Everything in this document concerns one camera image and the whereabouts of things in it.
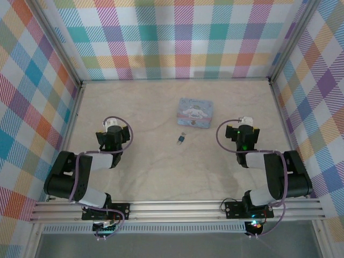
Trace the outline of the wide aluminium mounting rail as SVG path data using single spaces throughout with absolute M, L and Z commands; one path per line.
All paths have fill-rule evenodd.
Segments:
M 137 201 L 130 205 L 127 222 L 176 223 L 225 221 L 219 200 Z M 325 213 L 318 199 L 296 198 L 285 202 L 284 220 L 322 220 Z M 31 215 L 32 223 L 81 222 L 80 205 L 67 202 L 38 202 Z

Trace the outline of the short aluminium frame post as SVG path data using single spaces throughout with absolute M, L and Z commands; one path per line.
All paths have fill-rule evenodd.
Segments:
M 43 229 L 43 223 L 32 224 L 32 228 L 25 247 L 23 258 L 35 258 Z
M 312 220 L 312 225 L 323 258 L 334 258 L 324 222 L 322 220 Z

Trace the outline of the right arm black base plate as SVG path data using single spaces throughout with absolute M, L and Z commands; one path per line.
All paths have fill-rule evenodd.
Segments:
M 264 219 L 273 218 L 273 210 L 268 205 L 246 207 L 243 202 L 225 202 L 227 219 Z

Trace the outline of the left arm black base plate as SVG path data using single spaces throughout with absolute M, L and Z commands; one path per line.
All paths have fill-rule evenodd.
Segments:
M 130 215 L 129 203 L 111 203 L 102 208 L 82 205 L 82 220 L 121 220 Z

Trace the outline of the long aluminium floor rail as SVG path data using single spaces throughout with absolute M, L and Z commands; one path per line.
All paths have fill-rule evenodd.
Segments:
M 139 79 L 139 80 L 83 80 L 82 84 L 109 84 L 109 83 L 153 83 L 153 82 L 188 82 L 188 81 L 226 81 L 226 82 L 248 82 L 248 81 L 269 81 L 269 77 L 235 77 L 235 78 L 164 78 L 164 79 Z

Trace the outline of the green controller board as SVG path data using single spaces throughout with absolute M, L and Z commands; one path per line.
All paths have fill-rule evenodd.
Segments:
M 115 220 L 107 220 L 107 221 L 96 221 L 92 225 L 92 231 L 97 232 L 98 234 L 110 234 L 112 233 L 118 226 L 119 221 Z

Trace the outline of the blue cartoon tin box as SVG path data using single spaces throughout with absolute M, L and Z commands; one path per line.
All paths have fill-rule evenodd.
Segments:
M 213 116 L 213 102 L 181 98 L 177 110 L 177 123 L 182 126 L 208 129 Z

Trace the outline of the black controller board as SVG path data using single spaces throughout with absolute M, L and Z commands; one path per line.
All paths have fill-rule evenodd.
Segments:
M 245 222 L 245 229 L 246 229 L 246 235 L 253 236 L 253 235 L 260 235 L 263 232 L 263 225 L 264 222 L 261 221 L 247 221 Z

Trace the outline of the aluminium side floor rail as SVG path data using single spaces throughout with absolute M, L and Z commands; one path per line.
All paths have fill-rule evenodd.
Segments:
M 80 110 L 80 106 L 81 106 L 81 103 L 82 103 L 83 95 L 84 95 L 84 85 L 81 85 L 78 88 L 78 90 L 77 90 L 77 94 L 76 94 L 75 102 L 74 102 L 74 105 L 73 105 L 73 109 L 72 109 L 72 112 L 70 113 L 70 116 L 69 116 L 69 122 L 68 122 L 67 130 L 66 130 L 66 133 L 65 133 L 63 141 L 62 141 L 62 146 L 61 146 L 62 149 L 58 153 L 58 155 L 57 155 L 57 157 L 55 159 L 55 162 L 53 163 L 52 168 L 51 168 L 51 170 L 48 173 L 46 182 L 44 184 L 44 193 L 47 195 L 47 198 L 46 198 L 47 202 L 49 202 L 51 199 L 55 199 L 56 198 L 54 195 L 50 195 L 48 193 L 48 185 L 49 185 L 49 181 L 51 179 L 51 176 L 55 175 L 55 174 L 57 174 L 58 176 L 65 174 L 64 171 L 60 171 L 60 168 L 63 167 L 63 164 L 62 164 L 62 166 L 59 165 L 59 155 L 61 153 L 65 152 L 65 151 L 67 151 L 68 148 L 69 148 L 71 137 L 73 135 L 73 131 L 74 131 L 74 128 L 75 128 L 76 120 L 77 120 L 78 113 L 79 113 L 79 110 Z
M 271 80 L 269 80 L 268 82 L 282 123 L 283 132 L 290 149 L 289 151 L 285 152 L 286 165 L 288 169 L 288 193 L 286 197 L 306 197 L 310 195 L 313 191 L 312 183 L 303 164 L 303 161 L 299 153 L 295 150 L 293 143 L 291 141 L 289 129 L 284 119 L 282 107 L 278 101 L 276 92 L 273 87 L 273 83 Z

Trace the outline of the grey metal base panel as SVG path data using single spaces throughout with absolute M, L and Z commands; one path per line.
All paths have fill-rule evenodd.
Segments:
M 323 258 L 306 241 L 273 245 L 241 234 L 44 234 L 34 258 Z

